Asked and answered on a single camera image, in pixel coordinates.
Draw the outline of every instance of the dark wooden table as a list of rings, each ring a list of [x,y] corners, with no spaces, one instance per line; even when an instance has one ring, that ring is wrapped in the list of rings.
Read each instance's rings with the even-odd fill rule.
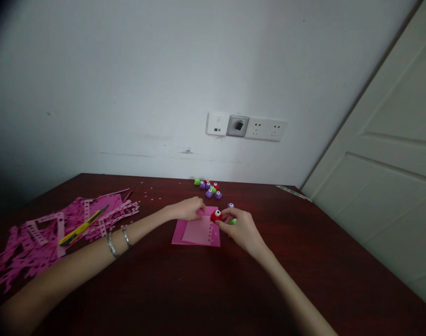
[[[10,226],[78,196],[125,188],[141,200],[140,213],[125,223],[193,196],[251,212],[268,247],[339,335],[426,335],[418,296],[316,205],[273,185],[220,182],[218,201],[192,180],[80,174],[0,218],[0,252]],[[296,334],[279,292],[249,255],[224,233],[220,248],[171,245],[175,226],[160,226],[69,295],[36,334]],[[6,295],[0,288],[0,302],[24,284],[17,279]]]

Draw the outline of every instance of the wall plate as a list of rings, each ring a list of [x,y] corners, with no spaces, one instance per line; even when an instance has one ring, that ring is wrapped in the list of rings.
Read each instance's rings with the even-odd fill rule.
[[[237,129],[239,123],[242,123],[241,129]],[[228,119],[227,135],[244,137],[249,123],[249,117],[231,115]]]
[[[207,119],[207,134],[226,135],[228,114],[209,113]]]
[[[251,117],[245,138],[278,142],[282,139],[287,125],[286,121]]]
[[[280,141],[288,123],[280,120],[267,120],[266,122],[266,140]]]
[[[256,139],[256,140],[265,140],[265,129],[266,129],[267,119],[260,118],[249,118],[249,124],[247,126],[247,131],[245,138],[247,139]]]

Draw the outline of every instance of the bangle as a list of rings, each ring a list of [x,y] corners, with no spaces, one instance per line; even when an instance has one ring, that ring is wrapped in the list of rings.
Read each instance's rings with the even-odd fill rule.
[[[126,232],[126,227],[122,225],[121,228],[123,229],[124,239],[126,240],[126,243],[128,244],[129,247],[132,247],[132,244],[130,243],[128,238],[128,233]]]
[[[110,252],[112,252],[115,259],[118,258],[118,254],[116,254],[114,245],[112,244],[112,233],[111,232],[109,232],[109,234],[107,235],[107,243],[109,244]]]

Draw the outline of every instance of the pink paper scraps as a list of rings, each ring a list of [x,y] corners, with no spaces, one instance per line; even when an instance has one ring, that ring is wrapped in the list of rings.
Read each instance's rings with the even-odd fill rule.
[[[108,205],[103,215],[79,238],[93,241],[107,235],[119,220],[139,212],[137,202],[124,199],[119,193],[100,196],[96,199],[76,198],[69,206],[49,215],[25,222],[20,227],[13,226],[4,252],[0,254],[0,285],[5,284],[4,292],[12,287],[12,282],[20,272],[27,269],[25,278],[35,277],[46,268],[59,261],[66,248],[58,242],[70,232],[86,222],[93,214]],[[43,229],[38,224],[49,223]]]
[[[210,216],[218,207],[207,207],[206,212],[198,210],[201,220],[177,220],[172,244],[175,245],[201,245],[220,247],[219,227],[210,221]]]

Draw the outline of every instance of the door panel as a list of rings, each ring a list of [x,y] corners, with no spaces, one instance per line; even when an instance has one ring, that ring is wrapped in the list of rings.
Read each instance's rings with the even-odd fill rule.
[[[426,301],[426,0],[302,191]]]

